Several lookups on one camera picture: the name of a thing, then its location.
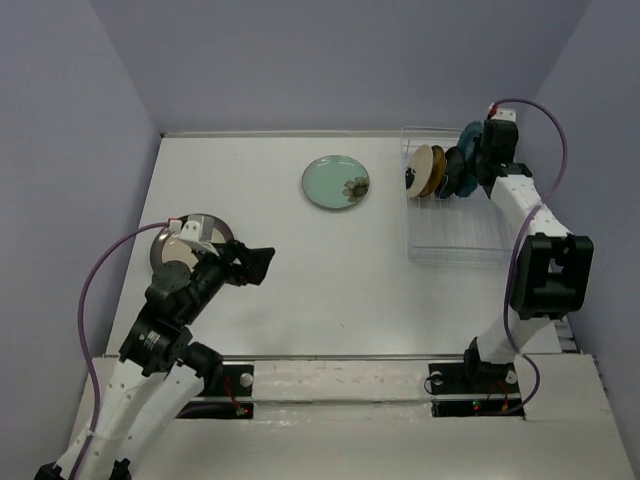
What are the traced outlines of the black round plate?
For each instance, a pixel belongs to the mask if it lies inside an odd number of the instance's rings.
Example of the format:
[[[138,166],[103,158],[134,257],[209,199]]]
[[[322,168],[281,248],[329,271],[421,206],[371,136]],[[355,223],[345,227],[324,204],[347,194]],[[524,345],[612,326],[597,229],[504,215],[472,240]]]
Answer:
[[[458,147],[449,148],[445,152],[445,160],[445,171],[436,188],[436,197],[439,199],[447,199],[454,195],[465,174],[464,156]]]

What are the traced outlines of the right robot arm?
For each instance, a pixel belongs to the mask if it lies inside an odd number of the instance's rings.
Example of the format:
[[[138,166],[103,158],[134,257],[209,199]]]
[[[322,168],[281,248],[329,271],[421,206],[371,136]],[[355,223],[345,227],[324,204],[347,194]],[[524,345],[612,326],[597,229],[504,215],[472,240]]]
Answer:
[[[518,138],[516,123],[497,115],[473,138],[473,173],[516,235],[501,316],[464,353],[460,379],[473,392],[504,379],[539,330],[582,307],[594,254],[592,240],[556,218],[516,162]]]

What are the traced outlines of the light green flower plate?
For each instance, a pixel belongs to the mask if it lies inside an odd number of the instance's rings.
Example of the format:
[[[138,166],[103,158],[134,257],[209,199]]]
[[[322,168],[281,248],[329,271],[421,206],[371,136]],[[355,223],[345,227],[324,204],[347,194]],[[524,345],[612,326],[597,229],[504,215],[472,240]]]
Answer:
[[[370,188],[366,168],[352,157],[328,155],[311,162],[301,178],[301,187],[314,205],[344,210],[362,201]]]

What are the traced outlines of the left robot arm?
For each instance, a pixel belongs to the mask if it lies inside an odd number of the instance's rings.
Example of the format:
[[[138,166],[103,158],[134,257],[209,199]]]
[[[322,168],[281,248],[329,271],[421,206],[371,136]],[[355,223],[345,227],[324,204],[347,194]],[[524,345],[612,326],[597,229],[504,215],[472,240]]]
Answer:
[[[261,284],[276,253],[237,240],[193,248],[197,262],[157,268],[124,340],[98,413],[39,479],[130,479],[150,446],[197,394],[215,392],[222,356],[189,330],[224,285]]]

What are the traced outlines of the teal scalloped plate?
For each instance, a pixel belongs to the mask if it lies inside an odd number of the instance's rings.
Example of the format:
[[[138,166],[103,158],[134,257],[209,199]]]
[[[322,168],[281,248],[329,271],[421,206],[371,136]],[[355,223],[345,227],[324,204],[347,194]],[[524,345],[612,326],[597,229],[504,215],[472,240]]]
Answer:
[[[481,139],[484,125],[481,121],[475,120],[469,123],[457,142],[457,149],[463,156],[464,170],[455,194],[460,198],[469,197],[478,187],[478,179],[476,177],[476,146]]]

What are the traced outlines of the amber patterned plate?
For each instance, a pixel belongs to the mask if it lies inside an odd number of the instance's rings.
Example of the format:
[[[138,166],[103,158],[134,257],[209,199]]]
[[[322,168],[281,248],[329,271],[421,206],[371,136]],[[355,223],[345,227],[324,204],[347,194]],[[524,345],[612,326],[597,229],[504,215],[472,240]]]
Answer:
[[[446,170],[446,157],[443,148],[439,145],[431,147],[433,154],[433,166],[427,182],[427,194],[433,194],[440,185]]]

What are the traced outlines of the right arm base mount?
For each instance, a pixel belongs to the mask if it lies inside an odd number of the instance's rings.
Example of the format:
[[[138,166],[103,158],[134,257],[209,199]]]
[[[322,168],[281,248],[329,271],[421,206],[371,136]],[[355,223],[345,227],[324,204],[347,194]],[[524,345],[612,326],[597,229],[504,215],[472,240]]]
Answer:
[[[471,374],[461,362],[430,363],[423,388],[436,418],[524,416],[513,370]]]

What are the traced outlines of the cream plate with black spot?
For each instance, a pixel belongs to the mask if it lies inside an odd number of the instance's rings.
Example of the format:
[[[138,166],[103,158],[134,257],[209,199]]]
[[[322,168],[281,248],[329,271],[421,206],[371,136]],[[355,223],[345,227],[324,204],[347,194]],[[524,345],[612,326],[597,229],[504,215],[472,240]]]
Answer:
[[[432,192],[431,176],[434,153],[430,145],[421,145],[410,156],[405,168],[405,190],[409,198],[427,196]]]

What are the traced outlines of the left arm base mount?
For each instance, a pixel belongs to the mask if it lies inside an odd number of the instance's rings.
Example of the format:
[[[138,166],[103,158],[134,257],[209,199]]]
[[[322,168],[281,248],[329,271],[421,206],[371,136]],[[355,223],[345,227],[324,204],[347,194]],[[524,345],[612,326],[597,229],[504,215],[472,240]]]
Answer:
[[[252,397],[254,365],[227,363],[221,378],[204,390],[178,414],[179,419],[250,420],[254,417]]]

